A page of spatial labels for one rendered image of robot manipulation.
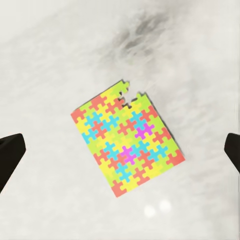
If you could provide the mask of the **jigsaw puzzle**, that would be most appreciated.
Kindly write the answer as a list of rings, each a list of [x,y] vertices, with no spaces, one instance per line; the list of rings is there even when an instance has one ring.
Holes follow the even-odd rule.
[[[70,113],[118,198],[186,159],[146,95],[119,101],[122,81]]]

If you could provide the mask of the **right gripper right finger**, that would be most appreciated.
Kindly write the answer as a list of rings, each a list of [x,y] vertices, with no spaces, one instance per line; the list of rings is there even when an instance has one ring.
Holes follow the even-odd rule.
[[[224,151],[240,173],[240,134],[231,132],[227,135]]]

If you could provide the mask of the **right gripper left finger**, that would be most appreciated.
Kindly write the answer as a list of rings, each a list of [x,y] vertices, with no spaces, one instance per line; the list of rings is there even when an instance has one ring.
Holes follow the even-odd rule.
[[[0,193],[26,153],[22,133],[0,138]]]

